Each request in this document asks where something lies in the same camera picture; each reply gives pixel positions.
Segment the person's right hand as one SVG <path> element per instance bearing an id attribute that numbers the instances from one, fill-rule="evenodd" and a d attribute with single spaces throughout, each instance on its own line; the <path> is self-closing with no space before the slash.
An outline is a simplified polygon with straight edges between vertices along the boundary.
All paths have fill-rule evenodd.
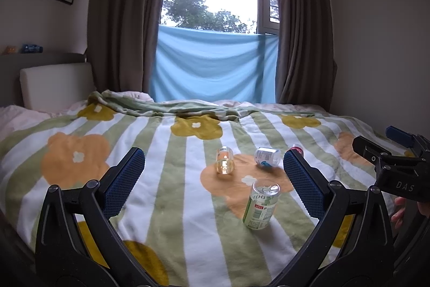
<path id="1" fill-rule="evenodd" d="M 391 216 L 391 222 L 394 223 L 394 228 L 399 229 L 403 225 L 403 217 L 406 210 L 406 199 L 403 197 L 396 197 L 394 204 L 399 209 Z M 418 210 L 426 218 L 430 216 L 430 204 L 417 202 Z"/>

